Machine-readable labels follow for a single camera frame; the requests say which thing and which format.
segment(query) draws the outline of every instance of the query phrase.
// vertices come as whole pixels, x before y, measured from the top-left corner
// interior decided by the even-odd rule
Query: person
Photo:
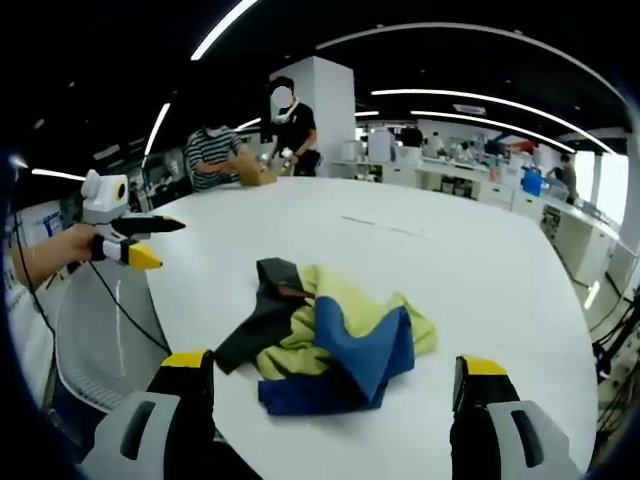
[[[562,169],[562,180],[564,184],[569,189],[569,196],[567,197],[567,203],[569,205],[573,205],[575,201],[578,199],[578,190],[576,187],[576,170],[573,168],[573,163],[571,162],[571,157],[568,153],[563,153],[560,157],[561,169]]]
[[[534,167],[540,168],[542,164],[542,152],[540,151],[540,144],[534,143],[533,150],[531,151],[531,163]]]
[[[79,223],[32,247],[19,245],[17,240],[11,244],[8,239],[12,233],[6,232],[3,254],[9,330],[29,391],[36,404],[42,405],[51,371],[53,334],[31,301],[29,289],[36,291],[45,280],[70,263],[90,260],[95,230]]]
[[[290,78],[277,77],[272,80],[269,91],[276,106],[281,108],[273,122],[276,139],[267,160],[289,149],[293,152],[288,159],[294,166],[293,174],[297,177],[315,177],[320,154],[311,148],[317,140],[313,110],[295,96],[295,83]],[[276,101],[274,93],[278,95],[282,92],[284,97]]]
[[[229,153],[252,155],[248,145],[210,110],[203,114],[198,131],[187,141],[187,165],[191,170],[194,191],[207,190],[238,180]]]
[[[407,127],[400,132],[400,141],[404,147],[420,148],[424,141],[424,136],[418,128]]]
[[[462,142],[460,144],[460,149],[458,150],[458,160],[463,163],[472,163],[473,161],[473,153],[469,148],[469,144],[467,142]]]
[[[560,157],[560,166],[552,168],[546,175],[545,180],[548,183],[562,182],[567,187],[569,194],[567,195],[567,203],[573,205],[578,198],[576,189],[576,171],[571,163],[571,157],[567,153],[563,153]]]
[[[441,150],[444,150],[444,142],[438,132],[433,132],[433,136],[431,137],[431,141],[429,142],[429,156],[433,158],[438,158],[438,154]]]

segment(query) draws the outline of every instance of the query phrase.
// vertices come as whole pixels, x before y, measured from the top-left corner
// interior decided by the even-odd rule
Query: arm
[[[235,155],[236,158],[247,157],[247,156],[252,158],[255,157],[253,151],[251,150],[251,147],[249,147],[249,145],[247,145],[242,140],[240,140],[240,137],[238,137],[235,133],[231,137],[230,144],[231,144],[231,150],[233,151],[233,154]],[[233,156],[230,156],[225,162],[218,163],[217,165],[215,165],[215,167],[218,168],[217,171],[219,171],[220,173],[226,173],[226,174],[235,173],[236,168],[231,163],[231,160],[233,158],[234,158]]]
[[[187,162],[192,171],[200,173],[216,173],[219,171],[218,165],[209,165],[204,161],[202,152],[193,142],[187,145]]]
[[[22,256],[20,247],[14,245],[11,248],[11,259],[18,280],[25,287],[29,287],[31,280],[33,289],[37,290],[47,278],[69,263],[90,260],[91,240],[94,235],[92,226],[79,223],[34,247],[23,245]]]
[[[316,129],[314,128],[309,130],[309,137],[307,137],[307,140],[302,144],[302,146],[298,149],[298,151],[294,153],[294,155],[300,158],[302,155],[305,154],[307,150],[311,148],[311,146],[314,143],[316,143],[317,139],[318,139],[318,134],[316,132]]]
[[[271,153],[269,153],[269,157],[267,158],[267,160],[271,160],[274,157],[274,155],[276,154],[276,152],[279,151],[280,140],[278,139],[277,135],[274,135],[273,138],[274,138],[273,148],[271,148]]]

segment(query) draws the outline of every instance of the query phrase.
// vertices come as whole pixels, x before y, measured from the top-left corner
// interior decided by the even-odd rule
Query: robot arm
[[[173,232],[185,227],[169,217],[129,212],[126,175],[100,176],[89,170],[82,184],[82,221],[96,228],[93,260],[109,257],[139,270],[160,268],[162,261],[141,238],[152,233]]]

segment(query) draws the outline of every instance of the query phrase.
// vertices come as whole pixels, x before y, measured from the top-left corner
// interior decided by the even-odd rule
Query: desk
[[[545,208],[559,210],[561,222],[554,246],[573,280],[583,285],[591,286],[602,278],[608,268],[612,246],[620,242],[618,234],[607,224],[566,202],[553,197],[534,197],[521,188],[491,182],[489,169],[483,165],[429,157],[423,157],[418,166],[389,162],[357,165],[382,165],[383,183],[430,191],[440,190],[443,176],[468,180],[473,185],[472,199],[530,218],[537,224],[542,221]]]
[[[462,353],[503,365],[520,396],[567,433],[586,470],[597,415],[591,340],[533,222],[448,195],[321,178],[226,186],[156,213],[187,225],[150,240],[164,266],[148,272],[149,286],[174,351],[215,349],[254,308],[256,261],[274,256],[330,265],[378,301],[402,292],[438,329],[436,351],[392,380],[375,411],[269,417],[252,366],[229,376],[216,367],[216,424],[266,480],[451,478]]]

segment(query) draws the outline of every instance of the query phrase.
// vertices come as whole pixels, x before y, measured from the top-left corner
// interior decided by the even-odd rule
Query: ceiling light
[[[24,159],[20,155],[11,155],[9,157],[9,162],[16,169],[18,169],[18,168],[29,168],[27,163],[24,161]]]
[[[238,127],[236,128],[236,132],[239,132],[240,130],[244,130],[247,127],[250,127],[251,125],[255,125],[256,123],[260,123],[262,119],[261,118],[254,118],[253,120],[247,122],[247,123],[243,123],[242,125],[238,125]]]
[[[200,46],[196,48],[196,51],[191,55],[191,60],[200,60],[202,56],[207,53],[207,50],[209,50],[211,45],[213,45],[213,42],[215,42],[233,22],[258,3],[258,1],[259,0],[242,0],[233,7],[233,9],[227,13],[215,27],[213,27],[213,30],[209,32],[209,35],[207,35],[207,37],[202,41]]]
[[[613,150],[611,149],[611,147],[609,147],[606,143],[601,142],[599,139],[597,139],[596,137],[594,137],[590,133],[585,132],[581,128],[576,127],[575,125],[573,125],[573,124],[571,124],[569,122],[566,122],[566,121],[562,120],[561,118],[558,118],[558,117],[556,117],[554,115],[551,115],[550,113],[543,112],[542,110],[538,110],[537,108],[529,107],[529,106],[523,105],[521,103],[511,102],[509,100],[503,100],[502,98],[489,97],[487,95],[478,95],[476,93],[456,92],[456,91],[452,91],[452,90],[424,90],[424,89],[411,89],[411,88],[404,88],[404,89],[397,89],[397,90],[378,90],[378,91],[375,91],[375,92],[371,92],[371,95],[398,95],[398,94],[414,94],[414,93],[430,94],[430,95],[449,95],[449,96],[452,96],[452,97],[474,98],[476,100],[484,100],[484,101],[487,101],[487,102],[500,103],[502,105],[508,105],[510,107],[515,107],[515,108],[519,108],[521,110],[526,110],[527,112],[535,113],[536,115],[540,115],[541,117],[544,117],[544,118],[552,120],[552,121],[554,121],[556,123],[559,123],[560,125],[563,125],[563,126],[569,128],[569,129],[573,130],[574,132],[579,133],[584,138],[586,138],[588,140],[591,140],[593,143],[598,145],[600,148],[602,148],[606,152],[614,153]]]
[[[425,28],[452,28],[456,30],[470,30],[475,32],[490,33],[490,34],[500,35],[507,38],[512,38],[514,40],[518,40],[520,42],[525,42],[535,47],[542,48],[548,52],[553,53],[554,55],[558,55],[564,58],[568,62],[573,63],[578,68],[581,68],[582,70],[587,72],[589,75],[598,79],[598,81],[600,81],[604,86],[606,86],[616,97],[618,97],[623,102],[626,102],[626,98],[598,72],[589,68],[587,65],[577,60],[576,58],[572,57],[571,55],[563,52],[562,50],[558,50],[557,48],[552,47],[551,45],[548,45],[539,40],[534,40],[533,38],[527,37],[519,30],[514,33],[509,30],[501,30],[499,28],[487,27],[486,25],[473,25],[469,23],[417,22],[417,23],[407,23],[403,25],[390,25],[388,27],[372,28],[362,32],[351,33],[349,35],[345,35],[339,38],[335,38],[333,40],[329,40],[328,42],[321,43],[320,45],[316,45],[316,50],[322,50],[324,48],[328,48],[333,45],[338,45],[339,43],[348,42],[350,40],[356,40],[358,38],[368,37],[370,35],[379,35],[381,33],[387,33],[387,32],[398,32],[403,30],[416,30],[416,29],[425,29]]]
[[[158,134],[158,130],[160,130],[160,125],[162,124],[162,121],[164,120],[165,115],[169,111],[169,107],[170,106],[171,106],[170,103],[165,103],[162,106],[162,108],[160,109],[160,114],[158,115],[158,118],[156,119],[156,123],[153,126],[153,129],[151,130],[151,135],[149,135],[149,141],[147,142],[147,148],[144,149],[145,156],[149,155],[149,152],[151,151],[151,147],[153,146],[153,141],[156,139],[156,135]]]
[[[33,170],[31,170],[31,173],[34,175],[67,178],[69,180],[78,180],[80,182],[84,182],[84,177],[81,177],[80,175],[71,175],[70,173],[54,172],[52,170],[42,170],[41,168],[34,168]]]
[[[555,145],[556,147],[561,148],[562,150],[565,150],[565,151],[567,151],[569,153],[576,153],[576,151],[573,148],[567,147],[564,143],[557,142],[557,141],[553,140],[552,138],[548,138],[548,137],[545,137],[544,135],[540,135],[539,133],[535,133],[535,132],[531,132],[529,130],[525,130],[524,128],[514,127],[513,125],[509,125],[507,123],[495,122],[493,120],[488,120],[486,118],[470,117],[468,115],[458,115],[456,113],[423,112],[423,111],[420,111],[420,110],[412,110],[411,114],[412,115],[425,115],[425,116],[429,116],[429,117],[457,118],[459,120],[467,120],[467,121],[471,121],[471,122],[486,123],[487,125],[494,125],[496,127],[502,127],[502,128],[506,128],[506,129],[509,129],[509,130],[514,130],[516,132],[524,133],[525,135],[529,135],[530,137],[539,138],[540,140],[542,140],[545,143],[550,143],[551,145]]]
[[[93,158],[96,160],[102,160],[103,158],[107,158],[110,155],[113,155],[116,152],[120,151],[120,145],[111,145],[109,148],[102,150],[101,152],[94,153]]]

